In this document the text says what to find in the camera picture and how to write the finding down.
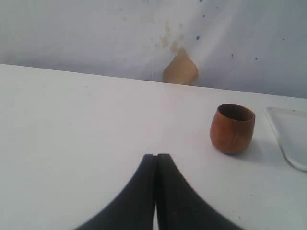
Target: brown wooden cup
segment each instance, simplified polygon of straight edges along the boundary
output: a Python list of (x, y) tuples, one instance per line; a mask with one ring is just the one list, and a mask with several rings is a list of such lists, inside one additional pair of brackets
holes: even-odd
[(222, 153), (238, 154), (250, 144), (254, 133), (255, 114), (237, 104), (223, 104), (213, 118), (210, 139)]

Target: cup rim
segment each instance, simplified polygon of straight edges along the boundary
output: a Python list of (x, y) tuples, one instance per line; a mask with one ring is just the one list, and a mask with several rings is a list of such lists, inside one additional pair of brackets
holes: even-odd
[[(233, 118), (230, 118), (230, 117), (227, 117), (225, 116), (222, 112), (221, 112), (221, 107), (222, 106), (225, 106), (225, 105), (230, 105), (230, 106), (234, 106), (234, 107), (240, 107), (241, 109), (244, 109), (246, 112), (248, 112), (249, 115), (251, 115), (251, 119), (248, 119), (248, 120), (237, 120), (237, 119), (233, 119)], [(221, 114), (223, 117), (229, 119), (229, 120), (233, 120), (233, 121), (236, 121), (236, 122), (250, 122), (252, 120), (255, 120), (255, 117), (256, 115), (254, 114), (253, 111), (251, 111), (250, 109), (244, 107), (244, 106), (241, 106), (239, 104), (231, 104), (231, 103), (226, 103), (226, 104), (221, 104), (217, 107), (217, 111), (219, 114)]]

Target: white wall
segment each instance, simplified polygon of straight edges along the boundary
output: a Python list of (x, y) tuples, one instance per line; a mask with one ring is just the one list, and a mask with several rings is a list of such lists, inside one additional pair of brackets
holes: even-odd
[(160, 81), (174, 41), (195, 85), (307, 98), (306, 0), (0, 4), (0, 63)]

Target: white tabletop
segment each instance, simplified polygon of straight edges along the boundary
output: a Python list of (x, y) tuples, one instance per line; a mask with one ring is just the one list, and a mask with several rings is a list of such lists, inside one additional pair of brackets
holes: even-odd
[[(236, 157), (215, 150), (218, 105), (256, 114)], [(70, 230), (105, 207), (145, 153), (169, 153), (195, 191), (248, 230), (307, 229), (307, 173), (285, 160), (264, 107), (307, 99), (0, 65), (0, 229)]]

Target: white surface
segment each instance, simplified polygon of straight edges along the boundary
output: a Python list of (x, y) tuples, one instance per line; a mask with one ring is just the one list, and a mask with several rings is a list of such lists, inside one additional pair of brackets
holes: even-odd
[[(248, 150), (215, 150), (223, 103), (256, 114)], [(283, 158), (264, 107), (307, 100), (0, 65), (0, 229), (70, 230), (105, 207), (145, 153), (170, 153), (210, 205), (248, 230), (307, 229), (307, 174)]]
[(285, 157), (307, 171), (307, 112), (271, 107), (265, 112)]
[(195, 85), (307, 98), (306, 9), (306, 0), (2, 0), (0, 63), (161, 81), (177, 42), (197, 65)]

